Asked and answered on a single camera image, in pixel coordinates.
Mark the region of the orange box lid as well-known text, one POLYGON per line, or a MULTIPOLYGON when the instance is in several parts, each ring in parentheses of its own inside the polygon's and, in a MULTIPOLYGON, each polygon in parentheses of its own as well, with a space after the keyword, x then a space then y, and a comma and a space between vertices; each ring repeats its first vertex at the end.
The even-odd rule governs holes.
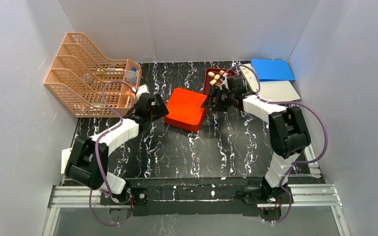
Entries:
POLYGON ((173 90, 166 106, 170 113, 187 113, 205 110, 201 104, 206 95, 191 90, 176 88, 173 90))

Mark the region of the dark red chocolate tray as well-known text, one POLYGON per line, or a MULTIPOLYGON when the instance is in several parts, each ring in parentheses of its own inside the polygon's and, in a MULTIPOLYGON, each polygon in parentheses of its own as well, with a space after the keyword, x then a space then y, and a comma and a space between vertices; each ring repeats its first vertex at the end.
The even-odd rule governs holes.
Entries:
POLYGON ((221 68, 208 68, 205 72, 204 84, 203 84, 203 94, 208 95, 210 88, 211 88, 211 81, 214 80, 216 75, 220 75, 220 79, 216 80, 217 84, 221 84, 223 82, 223 77, 221 71, 226 71, 226 69, 221 68))

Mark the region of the orange chocolate box with tray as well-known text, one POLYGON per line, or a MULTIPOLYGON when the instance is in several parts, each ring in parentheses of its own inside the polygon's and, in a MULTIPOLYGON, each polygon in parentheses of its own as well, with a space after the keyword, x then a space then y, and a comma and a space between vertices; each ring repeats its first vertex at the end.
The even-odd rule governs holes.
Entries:
POLYGON ((195 111, 187 113, 170 113, 164 117, 165 123, 190 132, 200 130, 206 111, 195 111))

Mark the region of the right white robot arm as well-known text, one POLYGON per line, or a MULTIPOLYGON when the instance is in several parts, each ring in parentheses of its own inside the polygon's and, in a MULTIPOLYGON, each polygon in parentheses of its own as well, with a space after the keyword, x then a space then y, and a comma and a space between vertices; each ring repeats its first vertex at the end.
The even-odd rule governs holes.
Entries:
POLYGON ((239 75, 227 77, 221 85, 212 80, 209 93, 201 107, 227 112, 231 106, 261 119, 268 125, 273 151, 270 167, 261 186, 255 190, 245 189, 239 195, 251 201, 278 200, 282 194, 288 195, 288 175, 303 149, 311 143, 301 109, 261 98, 258 92, 247 87, 239 75))

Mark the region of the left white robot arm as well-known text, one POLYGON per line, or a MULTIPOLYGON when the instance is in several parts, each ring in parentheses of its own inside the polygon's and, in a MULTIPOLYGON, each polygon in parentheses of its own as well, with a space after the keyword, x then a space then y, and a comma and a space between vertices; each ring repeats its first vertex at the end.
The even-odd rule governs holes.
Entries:
POLYGON ((139 136, 151 122, 169 113, 160 94, 143 93, 127 114, 113 127, 77 139, 68 152, 64 175, 91 190, 100 190, 114 202, 131 204, 129 181, 108 171, 109 156, 124 143, 139 136))

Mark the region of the small bottle with blue cap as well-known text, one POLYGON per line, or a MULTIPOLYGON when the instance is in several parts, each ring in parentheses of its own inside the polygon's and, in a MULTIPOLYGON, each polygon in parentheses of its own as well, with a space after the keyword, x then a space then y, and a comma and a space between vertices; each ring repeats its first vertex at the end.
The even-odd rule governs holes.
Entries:
POLYGON ((125 80, 131 85, 137 84, 138 76, 137 76, 136 71, 137 69, 133 67, 131 70, 125 73, 125 80))

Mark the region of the white board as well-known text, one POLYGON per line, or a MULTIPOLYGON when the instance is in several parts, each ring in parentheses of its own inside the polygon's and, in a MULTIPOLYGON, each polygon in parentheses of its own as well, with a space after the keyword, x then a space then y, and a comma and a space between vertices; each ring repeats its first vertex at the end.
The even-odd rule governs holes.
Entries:
POLYGON ((299 93, 295 90, 290 81, 265 81, 260 78, 259 72, 253 69, 251 63, 239 67, 241 75, 247 82, 247 87, 255 94, 268 101, 299 101, 299 93))

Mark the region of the blue folder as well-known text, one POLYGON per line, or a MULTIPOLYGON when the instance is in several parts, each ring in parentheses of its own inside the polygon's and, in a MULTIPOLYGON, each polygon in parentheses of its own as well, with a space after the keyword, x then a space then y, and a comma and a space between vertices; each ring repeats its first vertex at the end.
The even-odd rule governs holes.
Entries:
POLYGON ((295 81, 295 77, 286 60, 251 59, 251 64, 260 82, 295 81))

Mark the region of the peach plastic file rack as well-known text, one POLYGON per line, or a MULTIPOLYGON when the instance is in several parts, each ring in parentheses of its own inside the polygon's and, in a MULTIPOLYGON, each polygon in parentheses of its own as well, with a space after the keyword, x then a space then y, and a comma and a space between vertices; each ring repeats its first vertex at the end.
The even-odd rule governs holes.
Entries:
POLYGON ((109 59, 82 32, 66 33, 45 87, 75 118, 112 118, 116 110, 125 115, 136 102, 141 66, 130 59, 109 59), (137 84, 125 73, 137 69, 137 84))

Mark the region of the small white red box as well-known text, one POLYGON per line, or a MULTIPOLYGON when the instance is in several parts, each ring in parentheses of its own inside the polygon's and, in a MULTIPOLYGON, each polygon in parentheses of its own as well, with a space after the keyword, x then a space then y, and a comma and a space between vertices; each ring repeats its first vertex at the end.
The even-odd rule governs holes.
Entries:
POLYGON ((62 150, 62 155, 61 155, 61 174, 65 174, 65 169, 71 154, 72 148, 66 148, 62 150))

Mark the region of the aluminium base frame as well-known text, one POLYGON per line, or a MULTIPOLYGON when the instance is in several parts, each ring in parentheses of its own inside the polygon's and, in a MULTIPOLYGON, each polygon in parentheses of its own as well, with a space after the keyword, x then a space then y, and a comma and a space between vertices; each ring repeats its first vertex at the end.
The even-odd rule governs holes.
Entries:
POLYGON ((271 159, 267 125, 252 115, 207 113, 191 133, 152 123, 113 153, 109 169, 145 187, 144 206, 114 205, 70 180, 50 198, 46 236, 343 236, 342 203, 318 164, 289 177, 293 204, 246 205, 235 193, 259 185, 271 159))

